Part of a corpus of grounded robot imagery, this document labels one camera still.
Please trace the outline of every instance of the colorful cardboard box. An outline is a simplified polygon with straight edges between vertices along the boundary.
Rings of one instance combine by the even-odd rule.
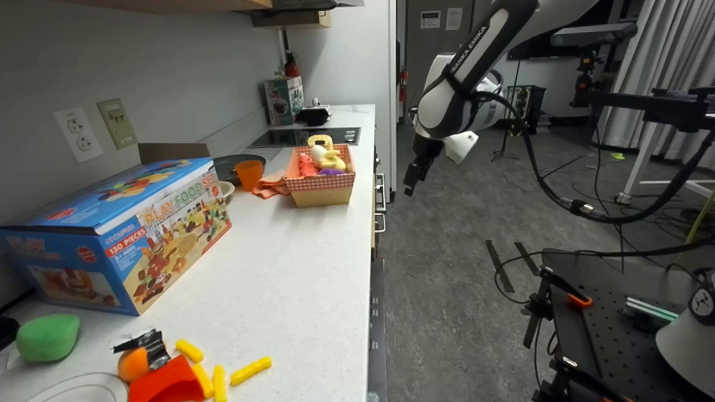
[[[263,82],[268,125],[293,125],[294,114],[304,110],[302,78],[274,78]]]
[[[46,302],[140,315],[227,228],[202,155],[136,165],[1,225],[0,240]]]

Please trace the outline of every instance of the green toy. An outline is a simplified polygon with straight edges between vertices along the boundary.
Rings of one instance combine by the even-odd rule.
[[[24,321],[16,344],[19,356],[30,363],[49,363],[65,359],[79,335],[79,320],[73,315],[44,315]]]

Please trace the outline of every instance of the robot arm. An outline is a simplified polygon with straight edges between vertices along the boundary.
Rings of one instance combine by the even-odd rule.
[[[446,66],[424,84],[413,116],[415,160],[405,176],[405,193],[427,179],[432,159],[448,136],[459,133],[465,105],[473,102],[473,87],[489,74],[491,65],[514,45],[543,31],[562,27],[583,15],[597,0],[496,0],[486,17]],[[463,153],[470,149],[475,136],[467,133]]]

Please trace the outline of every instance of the table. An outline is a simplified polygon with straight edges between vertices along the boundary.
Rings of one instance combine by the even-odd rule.
[[[626,270],[618,273],[617,263],[608,263],[599,257],[565,254],[560,250],[544,250],[543,263],[571,285],[581,287],[586,294],[594,296],[594,306],[581,313],[562,302],[562,289],[551,285],[558,355],[573,359],[581,370],[601,380],[610,389],[617,389],[620,394],[631,394],[635,400],[651,400],[645,394],[656,394],[655,400],[668,400],[668,394],[688,400],[688,394],[693,394],[691,387],[668,370],[664,362],[656,362],[658,355],[655,351],[651,335],[638,335],[640,342],[645,342],[645,351],[638,351],[640,359],[637,359],[637,363],[622,368],[622,363],[627,363],[627,352],[631,352],[627,348],[638,348],[638,344],[630,345],[627,332],[635,331],[627,321],[618,320],[618,306],[626,303],[626,294],[656,302],[658,306],[686,306],[691,292],[694,289],[694,283],[688,275],[679,270],[666,273],[656,265],[648,265],[645,262],[627,262]],[[597,332],[592,331],[590,320],[597,315],[610,317],[610,327],[599,331],[601,336],[610,336],[605,342],[594,336]],[[568,387],[571,400],[583,398],[581,383],[562,383]]]

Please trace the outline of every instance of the gray carpet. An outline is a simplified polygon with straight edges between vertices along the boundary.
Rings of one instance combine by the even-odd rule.
[[[583,129],[551,129],[534,136],[540,170],[548,172],[573,155],[581,160],[550,176],[562,193],[594,200],[592,176],[597,152]],[[530,400],[534,355],[520,345],[526,317],[494,287],[494,265],[484,250],[491,238],[503,257],[514,257],[514,240],[530,250],[618,250],[612,225],[577,219],[556,207],[537,190],[520,138],[508,138],[507,153],[491,160],[500,131],[486,131],[463,165],[436,160],[428,179],[409,198],[397,193],[381,236],[386,374],[391,402],[516,402]],[[399,129],[399,181],[411,159],[411,133]],[[610,198],[622,188],[635,155],[617,160],[603,152],[601,193]],[[656,163],[651,176],[669,176],[673,165]],[[612,211],[627,211],[608,200]],[[662,214],[622,228],[635,247],[673,246],[683,238],[699,198],[676,196]],[[703,265],[713,247],[655,263],[679,262]],[[508,265],[514,296],[536,289],[522,263]],[[537,348],[540,378],[550,378],[544,348]]]

